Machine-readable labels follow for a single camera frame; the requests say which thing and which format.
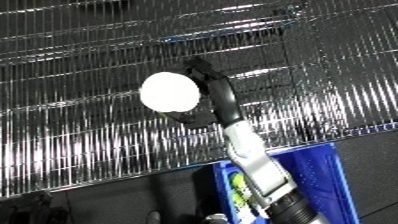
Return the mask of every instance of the black cable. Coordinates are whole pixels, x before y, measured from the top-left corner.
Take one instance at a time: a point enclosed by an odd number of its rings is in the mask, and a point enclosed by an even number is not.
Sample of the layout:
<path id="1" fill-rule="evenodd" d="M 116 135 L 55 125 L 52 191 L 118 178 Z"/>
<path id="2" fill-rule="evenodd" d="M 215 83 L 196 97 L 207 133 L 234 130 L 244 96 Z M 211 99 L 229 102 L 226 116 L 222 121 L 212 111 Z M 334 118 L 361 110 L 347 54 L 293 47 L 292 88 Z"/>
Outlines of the black cable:
<path id="1" fill-rule="evenodd" d="M 72 206 L 70 204 L 68 191 L 65 191 L 65 197 L 66 197 L 66 201 L 67 201 L 67 205 L 68 205 L 68 211 L 70 214 L 70 220 L 71 220 L 72 224 L 75 224 L 75 218 L 73 217 Z"/>
<path id="2" fill-rule="evenodd" d="M 384 210 L 384 209 L 387 209 L 387 208 L 392 207 L 392 206 L 397 205 L 397 204 L 398 204 L 398 202 L 394 202 L 394 203 L 389 204 L 389 205 L 387 205 L 387 206 L 385 206 L 385 207 L 383 207 L 383 208 L 376 209 L 376 210 L 373 211 L 373 212 L 370 212 L 370 213 L 368 213 L 368 214 L 366 214 L 366 215 L 363 215 L 363 216 L 359 217 L 359 219 L 366 218 L 366 217 L 368 217 L 368 216 L 371 216 L 371 215 L 373 215 L 373 214 L 375 214 L 375 213 L 377 213 L 377 212 L 380 212 L 380 211 L 382 211 L 382 210 Z"/>

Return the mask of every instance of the cable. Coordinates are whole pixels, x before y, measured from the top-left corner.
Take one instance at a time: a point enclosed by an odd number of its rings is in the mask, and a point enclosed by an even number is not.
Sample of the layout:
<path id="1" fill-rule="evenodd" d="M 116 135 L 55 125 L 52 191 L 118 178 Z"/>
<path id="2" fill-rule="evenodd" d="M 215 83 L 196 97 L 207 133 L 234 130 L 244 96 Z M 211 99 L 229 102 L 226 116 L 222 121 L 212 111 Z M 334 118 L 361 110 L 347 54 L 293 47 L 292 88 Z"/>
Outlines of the cable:
<path id="1" fill-rule="evenodd" d="M 70 199 L 69 199 L 68 191 L 65 191 L 65 197 L 66 197 L 66 201 L 67 201 L 67 204 L 68 204 L 68 211 L 69 211 L 69 214 L 70 214 L 71 223 L 72 223 L 72 224 L 75 224 L 75 218 L 73 217 L 72 206 L 71 206 L 71 204 L 70 204 Z"/>

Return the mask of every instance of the blue box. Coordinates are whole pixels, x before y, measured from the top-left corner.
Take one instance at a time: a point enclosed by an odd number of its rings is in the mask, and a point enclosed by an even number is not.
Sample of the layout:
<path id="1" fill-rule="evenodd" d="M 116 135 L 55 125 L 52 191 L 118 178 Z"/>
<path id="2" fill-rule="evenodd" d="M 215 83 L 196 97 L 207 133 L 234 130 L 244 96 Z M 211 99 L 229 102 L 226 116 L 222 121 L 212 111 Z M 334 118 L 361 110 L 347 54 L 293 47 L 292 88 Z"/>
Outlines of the blue box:
<path id="1" fill-rule="evenodd" d="M 312 206 L 331 224 L 358 224 L 354 204 L 333 143 L 306 146 L 272 154 L 293 176 Z M 214 164 L 214 173 L 223 212 L 231 224 L 237 224 L 231 200 L 229 174 L 239 171 L 229 161 Z M 255 224 L 270 224 L 257 217 Z"/>

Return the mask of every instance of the plastic bin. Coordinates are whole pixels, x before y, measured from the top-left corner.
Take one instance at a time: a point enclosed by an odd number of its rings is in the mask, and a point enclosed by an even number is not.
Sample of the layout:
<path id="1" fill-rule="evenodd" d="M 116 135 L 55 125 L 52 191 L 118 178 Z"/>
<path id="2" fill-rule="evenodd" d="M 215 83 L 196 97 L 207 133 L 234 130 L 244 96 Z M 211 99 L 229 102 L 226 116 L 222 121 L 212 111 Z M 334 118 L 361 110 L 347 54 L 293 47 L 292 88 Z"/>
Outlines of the plastic bin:
<path id="1" fill-rule="evenodd" d="M 358 224 L 352 198 L 334 144 L 320 144 L 292 149 L 272 155 L 292 174 L 299 189 L 331 224 Z M 229 174 L 238 171 L 231 162 L 214 164 L 217 188 L 223 212 L 231 224 L 237 224 L 231 200 Z M 257 217 L 255 224 L 269 224 Z"/>

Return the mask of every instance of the white ball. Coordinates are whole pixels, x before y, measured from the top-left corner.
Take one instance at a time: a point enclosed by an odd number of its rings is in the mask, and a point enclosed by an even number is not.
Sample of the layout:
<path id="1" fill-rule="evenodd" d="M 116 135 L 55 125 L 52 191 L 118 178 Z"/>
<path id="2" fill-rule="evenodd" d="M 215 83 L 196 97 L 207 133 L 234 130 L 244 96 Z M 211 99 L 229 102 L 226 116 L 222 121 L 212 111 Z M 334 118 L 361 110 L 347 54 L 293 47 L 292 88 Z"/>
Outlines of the white ball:
<path id="1" fill-rule="evenodd" d="M 141 102 L 158 112 L 186 112 L 199 103 L 198 86 L 190 78 L 171 72 L 148 77 L 140 89 Z"/>

